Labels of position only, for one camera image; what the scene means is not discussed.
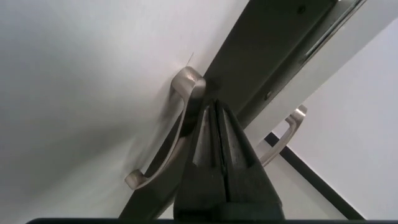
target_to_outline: white cabinet door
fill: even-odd
[[[1,223],[117,217],[247,1],[1,1]]]

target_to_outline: black strip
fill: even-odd
[[[279,141],[279,138],[270,133],[264,140],[271,146]],[[335,192],[325,181],[322,180],[314,171],[311,170],[294,152],[285,147],[280,155],[299,172],[315,189],[317,189],[333,206],[337,208],[349,220],[364,220],[364,218],[346,202],[337,192]]]

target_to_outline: cabinet handle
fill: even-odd
[[[296,110],[293,111],[291,115],[285,119],[285,121],[289,124],[289,128],[286,130],[281,139],[275,144],[275,146],[260,158],[260,162],[263,167],[270,163],[270,161],[273,160],[292,139],[293,135],[303,122],[305,114],[307,114],[307,108],[303,105],[300,105]]]
[[[184,102],[177,133],[163,163],[161,163],[150,177],[146,177],[139,169],[136,169],[124,179],[133,190],[147,185],[163,172],[175,159],[176,155],[181,150],[186,136],[193,131],[196,125],[201,102],[206,90],[205,79],[192,67],[185,67],[173,78],[171,86],[181,96]]]

